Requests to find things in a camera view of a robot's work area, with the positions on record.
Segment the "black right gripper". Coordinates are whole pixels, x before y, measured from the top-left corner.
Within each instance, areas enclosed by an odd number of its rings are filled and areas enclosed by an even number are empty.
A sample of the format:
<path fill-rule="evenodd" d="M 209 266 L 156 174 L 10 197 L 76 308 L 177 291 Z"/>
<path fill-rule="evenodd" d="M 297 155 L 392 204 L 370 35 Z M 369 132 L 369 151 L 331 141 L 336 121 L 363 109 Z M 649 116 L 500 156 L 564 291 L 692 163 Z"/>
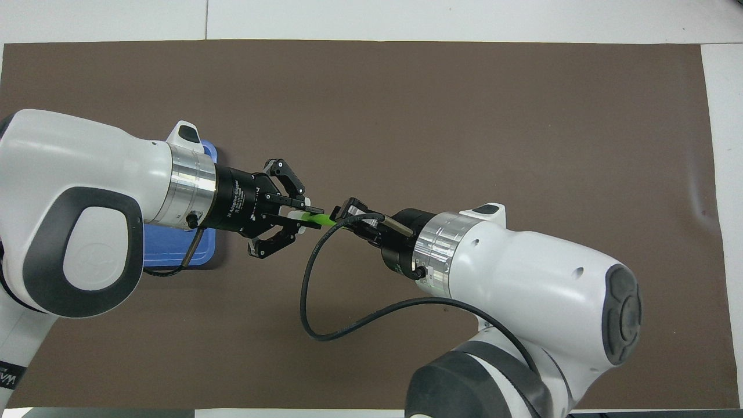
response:
<path fill-rule="evenodd" d="M 376 214 L 377 217 L 360 219 L 354 223 L 348 221 L 343 229 L 350 231 L 372 246 L 380 246 L 380 254 L 388 269 L 400 273 L 408 279 L 419 280 L 421 275 L 416 272 L 416 264 L 412 259 L 413 251 L 420 232 L 435 217 L 435 214 L 419 209 L 403 209 L 393 215 L 392 219 L 410 228 L 413 235 L 406 237 L 393 230 L 386 230 L 385 233 L 382 233 L 379 228 L 381 222 L 379 212 L 370 210 L 359 199 L 350 197 L 343 201 L 340 206 L 334 207 L 331 212 L 331 221 L 337 223 L 350 217 L 367 214 Z"/>

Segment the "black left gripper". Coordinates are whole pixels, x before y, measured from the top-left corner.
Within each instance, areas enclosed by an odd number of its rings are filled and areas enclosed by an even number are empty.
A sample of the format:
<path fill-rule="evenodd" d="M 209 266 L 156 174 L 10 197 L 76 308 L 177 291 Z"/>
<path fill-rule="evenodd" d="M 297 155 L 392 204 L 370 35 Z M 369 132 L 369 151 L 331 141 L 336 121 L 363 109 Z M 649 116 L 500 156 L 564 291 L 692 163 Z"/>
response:
<path fill-rule="evenodd" d="M 279 206 L 286 206 L 310 214 L 324 214 L 324 209 L 311 206 L 304 196 L 305 186 L 284 159 L 274 158 L 266 162 L 263 172 L 249 174 L 241 170 L 216 164 L 216 188 L 212 202 L 212 228 L 238 232 L 249 238 L 250 256 L 266 258 L 295 242 L 300 228 L 321 229 L 321 225 L 302 219 L 276 216 Z M 284 187 L 286 195 L 270 177 L 276 178 Z M 263 233 L 276 226 L 276 231 L 266 239 Z"/>

